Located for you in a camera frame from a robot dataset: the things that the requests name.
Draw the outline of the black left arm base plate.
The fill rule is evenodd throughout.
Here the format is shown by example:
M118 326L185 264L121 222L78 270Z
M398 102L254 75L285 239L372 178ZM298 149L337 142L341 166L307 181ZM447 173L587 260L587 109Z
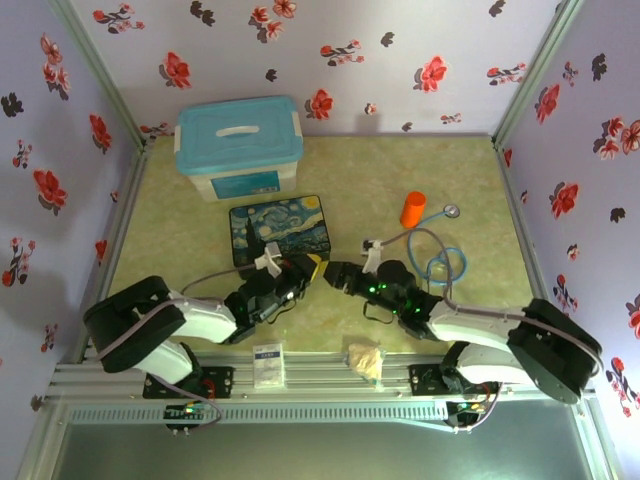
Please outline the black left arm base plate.
M228 399L231 396L234 368L230 366L202 367L199 372L188 375L176 387L207 399ZM177 399L186 395L176 392L147 374L142 396L145 399Z

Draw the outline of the blue tube stethoscope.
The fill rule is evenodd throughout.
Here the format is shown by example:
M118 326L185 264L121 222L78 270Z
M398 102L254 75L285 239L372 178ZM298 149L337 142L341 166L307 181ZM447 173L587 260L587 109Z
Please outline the blue tube stethoscope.
M428 223L441 217L449 219L455 219L460 216L460 209L454 204L448 204L443 207L443 210L439 213L422 218L416 225L417 228L425 227ZM410 233L407 239L407 253L411 266L417 273L418 277L423 281L427 287L438 286L445 287L447 285L446 280L440 280L435 277L436 269L442 267L444 273L447 273L447 267L452 268L452 283L455 284L464 279L468 271L468 260L462 250L457 247L446 247L445 252L449 260L453 258L457 259L458 269L449 263L445 264L445 256L442 253L438 253L436 256L429 259L423 266L421 266L416 258L414 251L414 233Z

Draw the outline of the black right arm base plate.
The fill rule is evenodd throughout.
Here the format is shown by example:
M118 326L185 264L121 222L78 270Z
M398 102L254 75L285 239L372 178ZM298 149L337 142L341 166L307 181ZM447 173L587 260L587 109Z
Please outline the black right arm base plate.
M439 364L410 365L408 372L414 396L493 395L500 386L496 382L471 383L454 368Z

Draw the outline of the small clear packet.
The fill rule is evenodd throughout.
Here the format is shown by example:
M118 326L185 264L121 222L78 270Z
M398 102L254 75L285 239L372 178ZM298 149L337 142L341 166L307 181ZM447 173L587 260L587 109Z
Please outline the small clear packet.
M253 384L256 389L285 387L285 365L281 343L253 347Z

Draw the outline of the aluminium frame post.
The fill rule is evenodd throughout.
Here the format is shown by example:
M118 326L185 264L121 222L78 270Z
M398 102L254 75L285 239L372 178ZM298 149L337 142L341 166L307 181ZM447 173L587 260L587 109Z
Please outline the aluminium frame post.
M495 150L502 148L533 98L540 82L550 67L572 23L577 18L586 0L560 0L552 21L547 28L522 83L505 110L495 132L491 136Z

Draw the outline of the aluminium mounting rail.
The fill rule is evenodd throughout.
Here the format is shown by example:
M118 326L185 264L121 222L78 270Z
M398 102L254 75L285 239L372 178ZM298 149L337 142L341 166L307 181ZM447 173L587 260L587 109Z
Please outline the aluminium mounting rail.
M231 397L226 403L407 402L411 399L409 367L441 360L440 355L389 353L383 361L382 386L376 389L349 369L341 353L287 353L285 387L256 389L250 353L222 352L199 358L203 366L234 369ZM45 396L86 403L138 401L144 386L141 371L108 374L100 363L87 361L57 365Z

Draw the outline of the blue lidded plastic storage box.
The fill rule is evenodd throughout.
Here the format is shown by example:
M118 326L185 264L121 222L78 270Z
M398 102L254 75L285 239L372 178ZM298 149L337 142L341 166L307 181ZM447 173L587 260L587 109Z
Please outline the blue lidded plastic storage box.
M185 108L174 130L176 168L206 201L292 191L303 153L288 96Z

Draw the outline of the crumpled beige wrapper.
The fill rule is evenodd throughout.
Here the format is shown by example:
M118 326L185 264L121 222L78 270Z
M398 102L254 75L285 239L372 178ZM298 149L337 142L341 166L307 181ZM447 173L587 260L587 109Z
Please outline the crumpled beige wrapper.
M379 345L351 343L347 347L346 365L373 388L382 387L386 351Z

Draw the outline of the orange cylinder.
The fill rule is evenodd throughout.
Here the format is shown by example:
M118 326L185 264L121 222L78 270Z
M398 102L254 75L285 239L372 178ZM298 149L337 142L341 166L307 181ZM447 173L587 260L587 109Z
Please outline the orange cylinder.
M416 227L427 204L427 197L419 191L411 191L407 194L400 215L400 223L406 229Z

